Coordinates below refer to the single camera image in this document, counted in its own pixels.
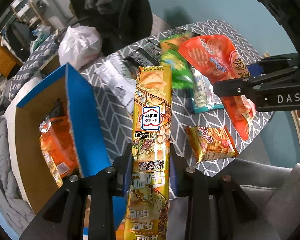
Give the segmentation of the teal seaweed snack packet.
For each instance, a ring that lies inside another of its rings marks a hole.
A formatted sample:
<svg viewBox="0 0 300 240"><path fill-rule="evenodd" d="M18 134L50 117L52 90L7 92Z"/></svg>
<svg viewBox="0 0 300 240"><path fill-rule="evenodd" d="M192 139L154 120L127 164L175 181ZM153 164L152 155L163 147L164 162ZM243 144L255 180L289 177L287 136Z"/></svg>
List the teal seaweed snack packet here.
<svg viewBox="0 0 300 240"><path fill-rule="evenodd" d="M190 67L193 75L194 88L189 89L190 107L192 113L198 114L214 109L223 109L220 98L213 92L213 87L207 77L193 66Z"/></svg>

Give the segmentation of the red-orange chips bag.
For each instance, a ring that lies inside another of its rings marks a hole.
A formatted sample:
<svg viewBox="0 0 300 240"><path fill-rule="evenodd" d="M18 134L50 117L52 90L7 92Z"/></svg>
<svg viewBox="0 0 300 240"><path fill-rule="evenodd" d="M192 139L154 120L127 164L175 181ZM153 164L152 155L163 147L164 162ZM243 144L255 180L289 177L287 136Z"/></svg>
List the red-orange chips bag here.
<svg viewBox="0 0 300 240"><path fill-rule="evenodd" d="M250 73L230 39L224 35L193 37L179 46L178 52L214 85ZM243 95L221 97L221 102L241 139L249 137L256 114L254 103Z"/></svg>

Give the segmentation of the green peanut snack bag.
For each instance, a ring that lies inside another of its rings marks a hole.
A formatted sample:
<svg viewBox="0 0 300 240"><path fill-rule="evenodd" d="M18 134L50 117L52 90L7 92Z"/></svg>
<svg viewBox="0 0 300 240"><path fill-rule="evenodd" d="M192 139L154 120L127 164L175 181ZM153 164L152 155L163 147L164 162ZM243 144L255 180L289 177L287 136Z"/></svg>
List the green peanut snack bag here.
<svg viewBox="0 0 300 240"><path fill-rule="evenodd" d="M182 43L187 41L191 36L185 32L183 34L174 34L160 41L160 65L170 66L172 73L173 89L193 89L193 75L190 71L189 64L185 58L178 52Z"/></svg>

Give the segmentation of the long yellow snack packet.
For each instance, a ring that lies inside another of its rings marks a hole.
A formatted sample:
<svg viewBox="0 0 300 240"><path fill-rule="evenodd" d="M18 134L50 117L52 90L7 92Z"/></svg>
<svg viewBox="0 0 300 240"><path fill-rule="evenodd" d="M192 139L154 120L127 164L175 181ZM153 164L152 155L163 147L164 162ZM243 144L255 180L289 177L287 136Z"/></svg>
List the long yellow snack packet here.
<svg viewBox="0 0 300 240"><path fill-rule="evenodd" d="M172 113L169 66L139 67L124 239L165 239Z"/></svg>

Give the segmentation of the large orange chips bag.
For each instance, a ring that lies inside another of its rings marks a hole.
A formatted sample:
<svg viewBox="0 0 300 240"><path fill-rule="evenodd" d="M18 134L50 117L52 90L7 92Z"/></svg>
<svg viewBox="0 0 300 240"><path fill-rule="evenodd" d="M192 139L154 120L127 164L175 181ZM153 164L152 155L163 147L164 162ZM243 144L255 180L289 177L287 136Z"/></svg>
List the large orange chips bag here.
<svg viewBox="0 0 300 240"><path fill-rule="evenodd" d="M58 99L39 125L40 149L58 187L63 185L67 177L78 171L67 106L67 101Z"/></svg>

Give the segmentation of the small orange fries snack packet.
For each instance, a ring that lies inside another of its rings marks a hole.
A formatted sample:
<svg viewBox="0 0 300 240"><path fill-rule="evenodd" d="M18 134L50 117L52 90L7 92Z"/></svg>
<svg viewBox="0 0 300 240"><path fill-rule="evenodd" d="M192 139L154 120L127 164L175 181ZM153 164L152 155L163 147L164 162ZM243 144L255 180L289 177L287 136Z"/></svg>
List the small orange fries snack packet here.
<svg viewBox="0 0 300 240"><path fill-rule="evenodd" d="M185 132L197 163L235 158L239 155L233 138L226 126L222 128L203 126L186 127Z"/></svg>

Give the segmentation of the grey quilt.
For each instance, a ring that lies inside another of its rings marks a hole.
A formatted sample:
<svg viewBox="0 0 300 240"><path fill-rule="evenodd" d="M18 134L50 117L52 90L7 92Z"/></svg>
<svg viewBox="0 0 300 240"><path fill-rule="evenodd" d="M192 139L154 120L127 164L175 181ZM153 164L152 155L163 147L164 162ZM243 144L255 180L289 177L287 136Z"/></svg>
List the grey quilt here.
<svg viewBox="0 0 300 240"><path fill-rule="evenodd" d="M7 121L2 112L0 112L0 212L19 236L34 219L34 212L28 202L22 199L12 171Z"/></svg>

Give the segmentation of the blue cardboard box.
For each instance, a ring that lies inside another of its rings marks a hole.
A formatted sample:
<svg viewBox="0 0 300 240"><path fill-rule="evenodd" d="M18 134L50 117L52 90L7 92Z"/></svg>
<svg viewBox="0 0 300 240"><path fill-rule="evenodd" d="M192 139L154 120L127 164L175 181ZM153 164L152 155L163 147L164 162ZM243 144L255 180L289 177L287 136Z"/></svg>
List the blue cardboard box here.
<svg viewBox="0 0 300 240"><path fill-rule="evenodd" d="M58 99L68 103L70 134L80 173L84 177L96 175L97 172L110 166L110 161L106 159L106 147L93 87L79 72L68 64L59 67L40 81L18 106L25 107L34 115L33 120L37 122L38 127L39 146L39 125ZM40 155L34 166L36 192L29 204L34 213L38 213L57 191L57 184L43 158L40 146L38 152Z"/></svg>

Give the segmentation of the large black snack packet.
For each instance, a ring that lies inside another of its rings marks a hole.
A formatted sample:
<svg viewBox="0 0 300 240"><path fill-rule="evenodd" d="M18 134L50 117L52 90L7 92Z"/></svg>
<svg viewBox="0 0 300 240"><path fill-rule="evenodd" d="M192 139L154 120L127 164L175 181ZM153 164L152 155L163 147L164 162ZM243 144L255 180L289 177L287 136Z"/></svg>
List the large black snack packet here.
<svg viewBox="0 0 300 240"><path fill-rule="evenodd" d="M96 65L95 74L101 77L110 91L121 102L129 114L134 111L136 81L119 53L114 53L101 65Z"/></svg>

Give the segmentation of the dark grey hanging clothes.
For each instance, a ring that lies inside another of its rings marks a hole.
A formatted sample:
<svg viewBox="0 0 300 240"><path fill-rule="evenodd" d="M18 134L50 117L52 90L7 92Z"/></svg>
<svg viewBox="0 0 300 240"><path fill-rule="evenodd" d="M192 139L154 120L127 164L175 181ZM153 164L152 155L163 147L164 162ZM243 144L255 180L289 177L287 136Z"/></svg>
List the dark grey hanging clothes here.
<svg viewBox="0 0 300 240"><path fill-rule="evenodd" d="M108 56L148 37L153 25L149 0L70 0L77 23L95 27Z"/></svg>

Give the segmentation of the white plastic bag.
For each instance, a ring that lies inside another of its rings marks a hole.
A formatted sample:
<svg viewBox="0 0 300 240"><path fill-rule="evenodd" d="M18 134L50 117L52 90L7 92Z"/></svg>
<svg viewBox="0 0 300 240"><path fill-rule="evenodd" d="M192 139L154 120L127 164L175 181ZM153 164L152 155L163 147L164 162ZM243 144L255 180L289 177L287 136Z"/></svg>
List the white plastic bag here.
<svg viewBox="0 0 300 240"><path fill-rule="evenodd" d="M68 27L58 48L59 63L79 70L96 59L101 49L102 37L95 27Z"/></svg>

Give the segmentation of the checkered bench cushion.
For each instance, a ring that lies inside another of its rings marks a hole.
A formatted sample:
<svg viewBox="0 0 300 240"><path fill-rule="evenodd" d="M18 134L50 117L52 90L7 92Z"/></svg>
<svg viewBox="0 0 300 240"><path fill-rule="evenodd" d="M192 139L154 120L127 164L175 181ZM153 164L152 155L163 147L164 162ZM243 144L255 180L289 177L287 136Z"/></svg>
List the checkered bench cushion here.
<svg viewBox="0 0 300 240"><path fill-rule="evenodd" d="M55 39L56 33L51 34L33 53L30 54L26 62L21 66L14 77L10 79L8 100L12 101L21 87L29 81L39 68L48 61L58 50L59 45Z"/></svg>

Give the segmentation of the wooden shelf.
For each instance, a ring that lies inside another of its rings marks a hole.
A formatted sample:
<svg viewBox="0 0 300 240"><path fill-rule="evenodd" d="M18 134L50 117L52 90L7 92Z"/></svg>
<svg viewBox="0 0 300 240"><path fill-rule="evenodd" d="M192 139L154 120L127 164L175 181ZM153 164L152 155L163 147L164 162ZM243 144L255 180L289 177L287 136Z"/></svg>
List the wooden shelf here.
<svg viewBox="0 0 300 240"><path fill-rule="evenodd" d="M13 0L10 4L14 16L34 29L47 27L49 24L43 16L45 4L41 0Z"/></svg>

